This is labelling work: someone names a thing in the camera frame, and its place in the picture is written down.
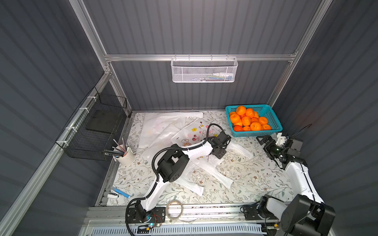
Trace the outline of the cartoon printed plastic bag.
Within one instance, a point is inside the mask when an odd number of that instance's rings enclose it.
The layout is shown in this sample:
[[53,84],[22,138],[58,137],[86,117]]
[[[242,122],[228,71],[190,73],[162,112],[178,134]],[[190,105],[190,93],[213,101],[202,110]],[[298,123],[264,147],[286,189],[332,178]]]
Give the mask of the cartoon printed plastic bag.
[[190,164],[199,167],[230,189],[233,181],[217,171],[225,155],[236,151],[246,158],[252,158],[250,151],[232,141],[232,137],[220,125],[197,119],[176,133],[171,142],[184,149]]

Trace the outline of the teal plastic basket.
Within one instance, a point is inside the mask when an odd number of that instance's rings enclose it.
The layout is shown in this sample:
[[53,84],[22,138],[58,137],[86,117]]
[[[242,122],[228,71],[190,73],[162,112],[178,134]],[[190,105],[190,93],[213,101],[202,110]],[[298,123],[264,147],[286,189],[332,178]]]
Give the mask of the teal plastic basket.
[[[246,107],[246,114],[240,116],[242,119],[244,116],[251,117],[252,123],[258,122],[259,117],[266,117],[269,120],[269,124],[262,124],[261,131],[251,131],[249,126],[243,126],[242,121],[232,124],[230,121],[229,116],[232,113],[235,113],[235,110],[238,106],[245,106]],[[231,133],[233,137],[256,137],[256,136],[264,136],[264,135],[271,135],[273,133],[278,133],[283,130],[283,127],[273,111],[273,109],[269,105],[260,104],[260,105],[230,105],[225,108],[227,114],[227,120],[229,126],[231,128]]]

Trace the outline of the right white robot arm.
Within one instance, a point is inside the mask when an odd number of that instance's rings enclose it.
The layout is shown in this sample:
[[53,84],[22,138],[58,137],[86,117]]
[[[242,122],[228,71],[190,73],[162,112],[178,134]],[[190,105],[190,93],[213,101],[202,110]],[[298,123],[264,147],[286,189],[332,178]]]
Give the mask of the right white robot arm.
[[300,158],[303,142],[278,133],[277,139],[269,135],[258,136],[267,156],[287,174],[295,194],[290,204],[265,195],[256,211],[263,218],[276,217],[285,236],[326,236],[335,219],[335,210],[325,204],[310,178],[306,160]]

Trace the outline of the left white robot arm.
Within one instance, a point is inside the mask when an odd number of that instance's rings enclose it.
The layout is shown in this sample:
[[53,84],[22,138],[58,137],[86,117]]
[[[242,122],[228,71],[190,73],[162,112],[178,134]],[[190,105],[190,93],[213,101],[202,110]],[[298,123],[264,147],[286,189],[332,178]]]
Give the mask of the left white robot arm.
[[158,151],[152,160],[152,169],[156,175],[155,182],[146,196],[136,201],[136,208],[142,212],[149,212],[154,209],[160,195],[169,183],[180,178],[190,160],[210,154],[220,159],[226,154],[226,148],[230,141],[231,137],[221,131],[219,135],[207,136],[203,141],[193,146],[180,147],[173,144]]

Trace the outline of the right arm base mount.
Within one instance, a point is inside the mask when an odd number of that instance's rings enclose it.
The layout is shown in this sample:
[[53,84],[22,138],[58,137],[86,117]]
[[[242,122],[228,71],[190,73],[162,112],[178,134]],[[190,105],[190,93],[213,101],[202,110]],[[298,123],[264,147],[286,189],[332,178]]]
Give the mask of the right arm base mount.
[[286,204],[249,204],[242,205],[240,211],[246,220],[280,220]]

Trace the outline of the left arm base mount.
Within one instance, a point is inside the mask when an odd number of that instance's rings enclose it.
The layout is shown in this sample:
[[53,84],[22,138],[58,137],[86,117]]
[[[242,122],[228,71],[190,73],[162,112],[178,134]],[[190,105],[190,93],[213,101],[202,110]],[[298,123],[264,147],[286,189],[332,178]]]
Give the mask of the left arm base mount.
[[138,223],[164,223],[166,216],[166,207],[155,207],[146,211],[140,204],[128,207],[126,210],[127,222],[131,224]]

